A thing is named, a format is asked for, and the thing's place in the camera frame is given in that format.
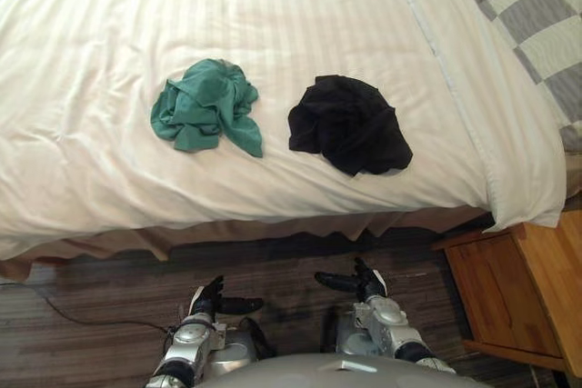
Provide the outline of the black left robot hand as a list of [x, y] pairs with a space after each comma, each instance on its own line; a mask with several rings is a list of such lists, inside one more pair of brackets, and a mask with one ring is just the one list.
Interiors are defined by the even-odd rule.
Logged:
[[189, 305], [188, 314], [206, 313], [212, 319], [217, 313], [226, 315], [247, 315], [260, 310], [262, 298], [224, 297], [224, 276], [218, 275], [210, 283], [199, 286]]

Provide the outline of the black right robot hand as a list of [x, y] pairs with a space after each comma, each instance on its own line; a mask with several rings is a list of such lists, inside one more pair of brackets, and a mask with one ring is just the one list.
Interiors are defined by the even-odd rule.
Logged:
[[388, 297], [386, 281], [378, 270], [370, 268], [360, 257], [355, 258], [354, 269], [351, 275], [316, 272], [315, 279], [331, 290], [353, 293], [360, 303], [374, 297]]

